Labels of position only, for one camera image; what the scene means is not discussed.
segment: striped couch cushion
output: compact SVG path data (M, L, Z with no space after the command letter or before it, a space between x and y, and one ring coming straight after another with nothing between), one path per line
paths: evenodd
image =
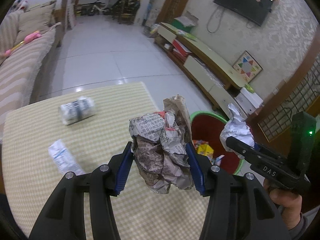
M0 54L12 49L19 32L19 15L23 11L15 11L8 14L0 25ZM0 65L5 58L0 56Z
M55 28L51 28L41 38L23 45L0 67L0 143L6 115L29 104L36 76L52 47L55 32Z

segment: wooden cabinet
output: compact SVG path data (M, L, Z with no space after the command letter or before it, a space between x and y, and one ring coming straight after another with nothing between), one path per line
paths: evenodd
M174 39L177 37L174 33L167 30L163 26L160 26L158 29L158 34L164 37L169 43L173 43Z
M219 105L221 110L230 118L231 113L228 104L232 103L239 111L241 116L246 119L247 116L234 98L224 89L223 85L211 78L207 70L192 56L188 56L183 65L196 79L202 87L213 97L214 101Z

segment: flat screen tv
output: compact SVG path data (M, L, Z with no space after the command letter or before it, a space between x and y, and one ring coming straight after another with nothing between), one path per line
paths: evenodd
M261 26L267 14L270 12L273 0L214 0L221 5Z

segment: board game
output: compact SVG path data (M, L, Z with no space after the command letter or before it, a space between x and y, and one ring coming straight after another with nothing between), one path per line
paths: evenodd
M262 70L262 67L247 51L239 57L232 67L239 72L248 83Z

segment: table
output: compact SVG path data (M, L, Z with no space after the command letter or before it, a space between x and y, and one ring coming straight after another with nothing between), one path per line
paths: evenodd
M64 126L58 106L80 96L92 97L97 114ZM4 185L12 214L29 236L32 227L61 180L48 147L62 139L85 172L92 172L131 140L129 119L152 113L156 105L142 82L85 90L44 100L7 115L2 166ZM168 195L153 193L139 175L135 163L124 191L111 197L119 234L124 239L198 239L208 198L193 188ZM85 193L84 220L87 240L92 238L89 196Z

